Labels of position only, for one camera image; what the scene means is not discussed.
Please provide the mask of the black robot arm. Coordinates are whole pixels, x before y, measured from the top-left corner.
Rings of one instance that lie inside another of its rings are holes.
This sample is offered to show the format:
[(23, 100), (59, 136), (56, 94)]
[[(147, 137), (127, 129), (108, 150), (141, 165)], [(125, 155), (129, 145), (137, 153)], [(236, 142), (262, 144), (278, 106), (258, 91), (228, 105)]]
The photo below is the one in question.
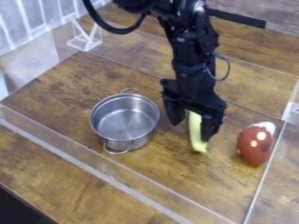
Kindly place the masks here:
[(204, 0), (113, 0), (131, 13), (155, 14), (172, 47), (175, 78), (163, 79), (163, 105), (173, 125), (184, 112), (200, 115), (200, 140), (219, 132), (227, 104), (215, 93), (219, 34), (215, 32)]

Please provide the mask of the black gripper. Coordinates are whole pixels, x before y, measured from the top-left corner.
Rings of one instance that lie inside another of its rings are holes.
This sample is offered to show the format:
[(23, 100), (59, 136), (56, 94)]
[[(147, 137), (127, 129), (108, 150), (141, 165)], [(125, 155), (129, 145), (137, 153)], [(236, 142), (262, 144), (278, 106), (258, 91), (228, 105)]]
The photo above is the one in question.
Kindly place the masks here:
[(224, 122), (227, 104), (214, 91), (212, 81), (161, 79), (163, 105), (168, 120), (176, 126), (185, 118), (184, 110), (200, 115), (200, 140), (208, 142)]

